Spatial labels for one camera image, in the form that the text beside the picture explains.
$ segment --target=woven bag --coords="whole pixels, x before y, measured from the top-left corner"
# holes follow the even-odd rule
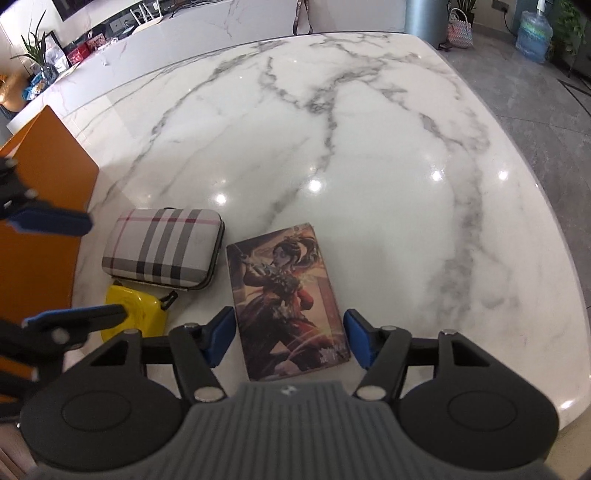
[[[456,12],[464,17],[461,20]],[[447,25],[447,39],[454,47],[469,48],[474,45],[472,26],[468,23],[466,14],[459,8],[453,8]]]

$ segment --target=green plant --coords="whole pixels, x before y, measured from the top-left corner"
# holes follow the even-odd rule
[[[554,37],[564,45],[564,50],[572,55],[579,52],[585,43],[581,12],[570,0],[558,0],[558,17],[554,23]]]
[[[476,0],[457,0],[457,6],[465,14],[469,14],[472,10],[474,10],[475,5]]]
[[[45,12],[43,12],[43,15],[39,19],[39,23],[37,24],[37,28],[35,29],[35,33],[29,32],[28,41],[25,40],[25,37],[23,37],[21,35],[22,43],[25,46],[27,53],[24,53],[21,55],[15,55],[14,57],[11,57],[11,59],[17,59],[18,57],[26,57],[26,58],[31,59],[32,61],[38,63],[40,66],[45,65],[45,47],[46,47],[46,38],[47,38],[48,34],[44,33],[41,36],[41,38],[39,38],[39,26],[41,25],[41,20],[43,20],[43,17],[45,16],[46,12],[47,12],[47,10],[45,10]]]

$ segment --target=electrical outlet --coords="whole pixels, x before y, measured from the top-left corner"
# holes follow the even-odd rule
[[[509,4],[501,2],[501,0],[492,0],[491,7],[499,12],[507,13],[509,11]]]
[[[118,18],[117,20],[113,20],[111,22],[111,30],[113,32],[118,32],[119,30],[123,30],[123,22],[121,21],[120,18]]]

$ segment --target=floor tile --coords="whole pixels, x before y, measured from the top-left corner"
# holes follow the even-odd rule
[[[530,121],[504,117],[499,121],[522,151],[554,209],[590,306],[591,189],[578,166],[584,157],[575,158],[578,151],[587,148],[590,139]]]
[[[474,42],[442,55],[497,115],[591,134],[591,118],[557,81],[569,81],[559,69],[529,61],[501,40],[475,35]]]
[[[587,109],[589,116],[590,116],[589,118],[591,118],[591,96],[585,95],[583,92],[579,92],[578,90],[575,90],[575,89],[570,89],[570,91],[573,93],[573,95],[575,95],[576,98],[578,98],[579,102],[581,102],[583,104],[583,106]]]

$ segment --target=anime character illustration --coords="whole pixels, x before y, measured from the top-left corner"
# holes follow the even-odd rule
[[[289,377],[349,358],[310,225],[230,245],[228,264],[250,379]]]

